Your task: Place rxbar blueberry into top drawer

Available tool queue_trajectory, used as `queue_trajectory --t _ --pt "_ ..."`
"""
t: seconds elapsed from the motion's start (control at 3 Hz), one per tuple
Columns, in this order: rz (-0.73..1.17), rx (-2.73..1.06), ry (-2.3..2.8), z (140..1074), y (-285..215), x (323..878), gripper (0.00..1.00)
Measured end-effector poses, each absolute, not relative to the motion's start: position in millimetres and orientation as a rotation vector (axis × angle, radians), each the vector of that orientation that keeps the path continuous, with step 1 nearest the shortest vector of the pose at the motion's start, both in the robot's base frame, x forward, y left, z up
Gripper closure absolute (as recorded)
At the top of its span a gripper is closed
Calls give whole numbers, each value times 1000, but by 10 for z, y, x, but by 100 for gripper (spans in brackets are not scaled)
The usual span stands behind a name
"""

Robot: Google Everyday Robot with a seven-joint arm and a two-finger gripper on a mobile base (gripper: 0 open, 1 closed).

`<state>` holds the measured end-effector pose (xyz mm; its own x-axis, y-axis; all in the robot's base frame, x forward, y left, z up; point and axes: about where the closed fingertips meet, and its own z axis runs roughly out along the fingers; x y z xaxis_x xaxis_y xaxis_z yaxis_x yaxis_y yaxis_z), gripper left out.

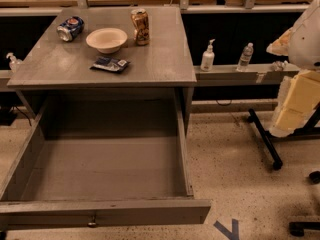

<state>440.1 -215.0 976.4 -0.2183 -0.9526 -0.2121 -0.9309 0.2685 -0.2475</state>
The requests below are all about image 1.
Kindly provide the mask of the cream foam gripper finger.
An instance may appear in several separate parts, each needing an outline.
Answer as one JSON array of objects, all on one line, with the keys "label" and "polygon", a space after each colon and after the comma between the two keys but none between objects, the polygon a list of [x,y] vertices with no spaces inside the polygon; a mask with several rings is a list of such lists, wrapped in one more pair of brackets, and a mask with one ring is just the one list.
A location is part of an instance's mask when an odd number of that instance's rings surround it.
[{"label": "cream foam gripper finger", "polygon": [[280,84],[277,107],[269,132],[286,137],[303,127],[320,103],[320,73],[302,70],[294,77],[285,76]]}]

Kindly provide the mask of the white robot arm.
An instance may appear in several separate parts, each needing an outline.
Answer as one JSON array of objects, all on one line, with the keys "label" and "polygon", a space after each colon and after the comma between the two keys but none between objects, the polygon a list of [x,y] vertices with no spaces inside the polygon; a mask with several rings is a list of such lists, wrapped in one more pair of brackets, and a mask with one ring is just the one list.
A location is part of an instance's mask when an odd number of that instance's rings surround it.
[{"label": "white robot arm", "polygon": [[284,77],[269,132],[286,137],[302,127],[320,103],[320,0],[313,0],[294,25],[266,51],[285,55],[299,68],[294,77]]}]

